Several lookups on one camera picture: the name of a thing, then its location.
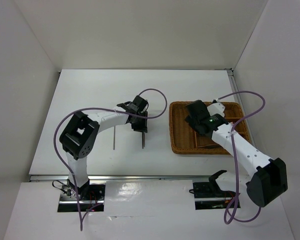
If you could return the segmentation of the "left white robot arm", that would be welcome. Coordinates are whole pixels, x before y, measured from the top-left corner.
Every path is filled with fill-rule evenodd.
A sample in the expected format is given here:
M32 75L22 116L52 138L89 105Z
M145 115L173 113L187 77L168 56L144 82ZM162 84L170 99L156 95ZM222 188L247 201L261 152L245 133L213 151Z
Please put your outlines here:
M148 105L147 100L137 95L133 101L119 103L111 111L91 115L77 111L73 114L62 131L59 142L66 152L67 165L71 168L67 184L71 187L71 194L78 200L89 195L87 157L94 147L97 134L125 124L131 124L136 132L146 133Z

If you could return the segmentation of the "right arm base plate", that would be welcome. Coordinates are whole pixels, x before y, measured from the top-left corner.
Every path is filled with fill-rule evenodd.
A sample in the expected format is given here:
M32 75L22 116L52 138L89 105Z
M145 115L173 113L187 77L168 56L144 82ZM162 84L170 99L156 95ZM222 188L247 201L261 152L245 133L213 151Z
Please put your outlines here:
M226 209L235 197L235 192L221 190L213 182L194 182L192 185L188 192L194 196L196 210Z

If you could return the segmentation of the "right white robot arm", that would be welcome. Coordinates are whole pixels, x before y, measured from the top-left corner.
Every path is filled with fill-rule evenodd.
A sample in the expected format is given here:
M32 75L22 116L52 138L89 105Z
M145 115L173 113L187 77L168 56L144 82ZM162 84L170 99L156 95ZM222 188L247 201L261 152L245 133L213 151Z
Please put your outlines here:
M286 164L280 158L271 159L260 152L225 118L225 106L217 101L206 106L201 100L186 105L185 121L201 136L219 144L247 171L251 180L246 183L249 198L259 207L265 207L288 189Z

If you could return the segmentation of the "copper chopstick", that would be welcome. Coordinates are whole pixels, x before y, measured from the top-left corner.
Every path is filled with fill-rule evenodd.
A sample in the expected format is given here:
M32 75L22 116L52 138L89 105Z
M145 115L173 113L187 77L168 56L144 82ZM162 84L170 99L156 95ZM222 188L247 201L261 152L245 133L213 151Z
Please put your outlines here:
M214 145L214 144L197 145L196 148L202 149L202 147L203 147L203 146L206 146L206 145Z

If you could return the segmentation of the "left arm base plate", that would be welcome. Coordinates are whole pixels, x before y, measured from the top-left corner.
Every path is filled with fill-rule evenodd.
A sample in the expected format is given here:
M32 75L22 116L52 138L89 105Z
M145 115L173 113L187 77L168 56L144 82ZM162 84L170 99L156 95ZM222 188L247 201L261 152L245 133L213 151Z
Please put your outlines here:
M81 212L103 212L105 207L105 184L92 184L85 195L79 196ZM59 195L58 213L78 212L75 191L63 184Z

